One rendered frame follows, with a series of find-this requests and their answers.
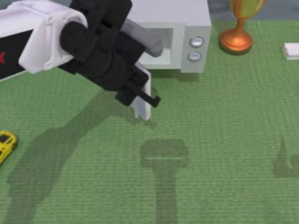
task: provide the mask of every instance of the yellow toy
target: yellow toy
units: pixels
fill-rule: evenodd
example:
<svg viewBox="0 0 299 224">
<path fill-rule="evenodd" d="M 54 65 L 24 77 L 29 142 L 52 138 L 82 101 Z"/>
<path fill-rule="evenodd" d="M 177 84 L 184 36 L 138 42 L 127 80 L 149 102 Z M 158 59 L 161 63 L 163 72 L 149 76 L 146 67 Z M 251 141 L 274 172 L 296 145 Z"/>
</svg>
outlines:
<svg viewBox="0 0 299 224">
<path fill-rule="evenodd" d="M 17 137 L 8 131 L 0 131 L 0 164 L 3 163 L 16 147 Z"/>
</svg>

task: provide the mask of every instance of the red logo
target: red logo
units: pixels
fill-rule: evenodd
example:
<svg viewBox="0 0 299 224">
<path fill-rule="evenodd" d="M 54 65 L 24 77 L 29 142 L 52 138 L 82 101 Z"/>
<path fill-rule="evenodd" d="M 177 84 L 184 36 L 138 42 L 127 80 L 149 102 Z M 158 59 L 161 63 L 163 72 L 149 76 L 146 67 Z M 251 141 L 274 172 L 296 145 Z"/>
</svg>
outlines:
<svg viewBox="0 0 299 224">
<path fill-rule="evenodd" d="M 5 61 L 4 61 L 4 52 L 0 53 L 0 63 L 1 64 L 5 64 Z"/>
</svg>

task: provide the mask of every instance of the goblet stem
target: goblet stem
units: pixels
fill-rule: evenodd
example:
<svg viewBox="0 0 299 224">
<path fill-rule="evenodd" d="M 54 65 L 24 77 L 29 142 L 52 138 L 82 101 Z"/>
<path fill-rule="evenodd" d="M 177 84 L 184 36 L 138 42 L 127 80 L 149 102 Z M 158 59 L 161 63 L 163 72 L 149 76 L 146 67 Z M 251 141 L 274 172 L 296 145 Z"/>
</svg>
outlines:
<svg viewBox="0 0 299 224">
<path fill-rule="evenodd" d="M 246 20 L 244 20 L 244 19 L 238 19 L 237 25 L 235 27 L 235 32 L 237 34 L 239 34 L 239 33 L 241 33 L 243 31 L 243 27 L 244 27 L 245 21 Z"/>
</svg>

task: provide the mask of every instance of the gray background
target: gray background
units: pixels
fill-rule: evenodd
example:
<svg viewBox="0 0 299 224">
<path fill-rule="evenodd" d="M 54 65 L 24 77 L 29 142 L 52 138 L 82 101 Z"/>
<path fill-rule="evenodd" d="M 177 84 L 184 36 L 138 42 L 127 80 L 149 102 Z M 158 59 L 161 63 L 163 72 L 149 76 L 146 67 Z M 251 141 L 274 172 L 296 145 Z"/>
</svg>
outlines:
<svg viewBox="0 0 299 224">
<path fill-rule="evenodd" d="M 6 8 L 15 0 L 0 0 L 0 8 Z M 69 5 L 71 0 L 54 0 Z M 212 20 L 234 19 L 229 10 L 228 0 L 208 0 Z M 267 0 L 264 8 L 253 19 L 256 20 L 297 20 L 299 0 Z"/>
</svg>

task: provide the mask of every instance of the table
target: table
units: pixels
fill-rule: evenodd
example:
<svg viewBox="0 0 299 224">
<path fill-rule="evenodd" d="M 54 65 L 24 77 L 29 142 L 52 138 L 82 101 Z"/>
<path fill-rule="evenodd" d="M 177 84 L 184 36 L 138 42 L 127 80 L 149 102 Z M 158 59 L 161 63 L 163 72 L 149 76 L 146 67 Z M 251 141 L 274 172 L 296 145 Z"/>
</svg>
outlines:
<svg viewBox="0 0 299 224">
<path fill-rule="evenodd" d="M 234 22 L 214 22 L 204 74 L 153 72 L 148 123 L 58 69 L 1 83 L 1 129 L 20 145 L 0 168 L 0 223 L 297 223 L 299 178 L 273 167 L 299 149 L 299 62 L 281 50 L 298 25 L 248 22 L 237 57 L 217 46 Z"/>
</svg>

